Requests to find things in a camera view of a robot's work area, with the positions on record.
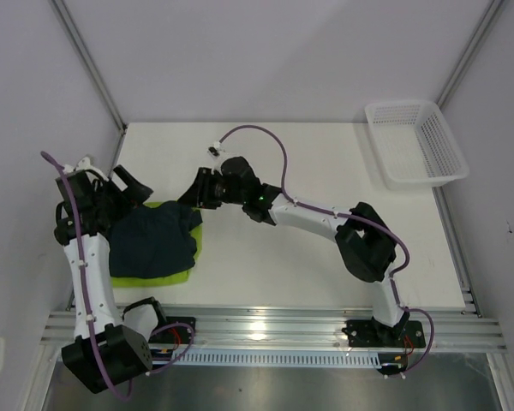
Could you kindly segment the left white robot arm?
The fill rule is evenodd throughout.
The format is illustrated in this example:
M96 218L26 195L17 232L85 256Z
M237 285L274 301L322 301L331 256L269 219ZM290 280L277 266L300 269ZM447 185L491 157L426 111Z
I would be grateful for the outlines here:
M152 192L126 170L121 177L125 190L92 166L64 165L56 180L63 202L56 208L54 236L68 259L75 295L74 341L63 347L62 358L93 394L150 372L149 342L162 341L169 331L154 298L123 310L115 302L109 262L112 226Z

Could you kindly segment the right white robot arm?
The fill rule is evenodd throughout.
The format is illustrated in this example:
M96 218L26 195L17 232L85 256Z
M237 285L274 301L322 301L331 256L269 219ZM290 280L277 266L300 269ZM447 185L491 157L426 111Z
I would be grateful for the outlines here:
M375 338L387 346L403 338L409 313L393 281L395 248L401 241L371 205L360 202L349 211L337 211L291 200L281 187L261 182L240 156L223 161L216 170L200 167L179 202L208 210L238 205L256 223L297 228L333 241L349 274L374 287Z

